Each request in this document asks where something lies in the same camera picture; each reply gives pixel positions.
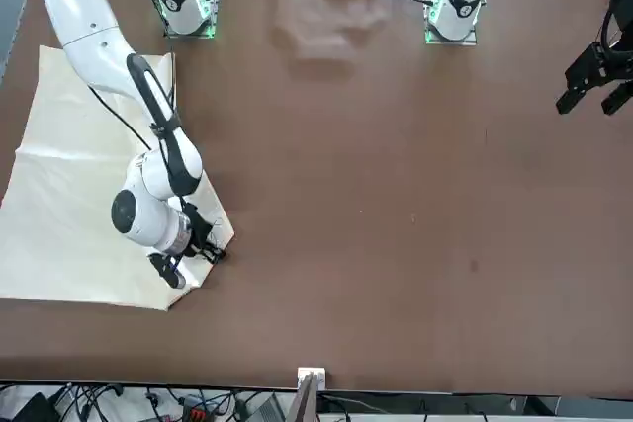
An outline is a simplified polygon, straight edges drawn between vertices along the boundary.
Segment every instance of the table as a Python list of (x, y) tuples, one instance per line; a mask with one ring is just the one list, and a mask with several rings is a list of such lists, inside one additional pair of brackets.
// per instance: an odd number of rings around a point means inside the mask
[[(476, 47), (404, 0), (224, 0), (176, 46), (179, 104), (236, 239), (172, 310), (0, 302), (0, 376), (633, 394), (633, 110), (554, 103), (606, 0), (488, 0)], [(111, 0), (137, 51), (149, 0)], [(56, 46), (28, 0), (0, 183)]]

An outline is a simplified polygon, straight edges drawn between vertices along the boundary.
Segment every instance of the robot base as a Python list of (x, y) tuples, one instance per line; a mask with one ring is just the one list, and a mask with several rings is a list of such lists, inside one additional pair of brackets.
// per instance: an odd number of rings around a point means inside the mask
[[(429, 19), (432, 19), (435, 15), (437, 15), (437, 5), (441, 2), (441, 0), (430, 1), (433, 2), (433, 7), (424, 6), (424, 41), (426, 44), (456, 44), (465, 46), (475, 46), (477, 44), (477, 31), (475, 28), (477, 25), (477, 17), (475, 18), (475, 25), (473, 25), (473, 29), (464, 39), (459, 40), (458, 42), (447, 40), (439, 35), (429, 22)], [(486, 0), (482, 0), (482, 7), (484, 5), (486, 5)]]
[[(171, 27), (167, 27), (167, 36), (171, 39), (178, 38), (195, 38), (195, 39), (212, 39), (216, 36), (216, 26), (218, 24), (218, 8), (220, 6), (220, 0), (204, 0), (205, 5), (204, 9), (206, 12), (210, 13), (209, 22), (205, 22), (205, 24), (198, 29), (198, 31), (187, 34), (180, 35), (174, 32)], [(165, 6), (160, 3), (160, 7), (162, 9), (162, 18), (165, 18)]]

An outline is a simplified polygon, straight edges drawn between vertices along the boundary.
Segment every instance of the cloth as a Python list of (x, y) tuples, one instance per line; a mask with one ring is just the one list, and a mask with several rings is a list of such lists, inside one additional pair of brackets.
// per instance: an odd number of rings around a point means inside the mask
[[(170, 55), (147, 60), (168, 91)], [(156, 143), (138, 104), (101, 96), (150, 145)], [(64, 52), (41, 46), (38, 88), (0, 209), (0, 297), (167, 309), (202, 284), (212, 268), (206, 260), (183, 259), (179, 270), (187, 285), (171, 289), (145, 249), (111, 223), (112, 200), (130, 160), (142, 151), (75, 74)], [(206, 175), (191, 201), (216, 225), (214, 237), (225, 247), (233, 230)]]

